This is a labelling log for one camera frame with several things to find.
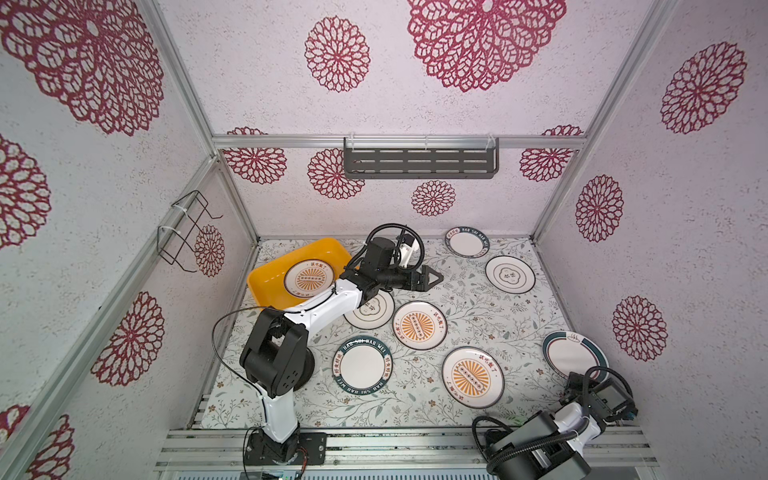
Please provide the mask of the large orange sunburst plate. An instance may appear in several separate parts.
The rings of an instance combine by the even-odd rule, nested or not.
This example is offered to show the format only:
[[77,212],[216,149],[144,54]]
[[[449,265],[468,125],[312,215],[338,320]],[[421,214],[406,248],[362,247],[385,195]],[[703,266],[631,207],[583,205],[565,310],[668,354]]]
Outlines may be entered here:
[[456,348],[445,357],[442,380],[449,395],[471,409],[495,405],[505,390],[499,363],[488,352],[471,346]]

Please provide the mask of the green-rim red-line plate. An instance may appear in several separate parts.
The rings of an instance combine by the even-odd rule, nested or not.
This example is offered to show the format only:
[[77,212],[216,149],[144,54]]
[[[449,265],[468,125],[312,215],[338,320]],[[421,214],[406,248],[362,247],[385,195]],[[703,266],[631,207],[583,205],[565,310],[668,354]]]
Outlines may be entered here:
[[549,367],[565,378],[572,372],[584,374],[590,367],[610,366],[607,356],[596,343],[572,331],[548,334],[541,349]]

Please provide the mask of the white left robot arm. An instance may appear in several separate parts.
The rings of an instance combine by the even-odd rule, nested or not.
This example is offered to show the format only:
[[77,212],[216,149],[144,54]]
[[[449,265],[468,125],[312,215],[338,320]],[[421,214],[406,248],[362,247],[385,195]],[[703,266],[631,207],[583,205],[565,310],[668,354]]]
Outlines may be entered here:
[[383,224],[343,266],[328,288],[289,310],[263,307],[240,354],[245,378],[259,391],[262,435],[283,446],[299,431],[294,390],[314,369],[308,342],[335,319],[373,299],[381,289],[427,292],[443,276],[423,264],[426,249],[410,227]]

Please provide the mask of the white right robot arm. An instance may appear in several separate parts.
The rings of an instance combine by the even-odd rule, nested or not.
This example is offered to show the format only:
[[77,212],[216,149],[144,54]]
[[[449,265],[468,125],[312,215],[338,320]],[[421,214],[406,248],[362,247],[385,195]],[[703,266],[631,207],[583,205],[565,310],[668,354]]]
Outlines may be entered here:
[[557,411],[541,410],[517,428],[482,415],[471,432],[487,473],[499,479],[583,479],[591,472],[584,458],[587,444],[609,424],[637,414],[625,378],[594,366],[568,374]]

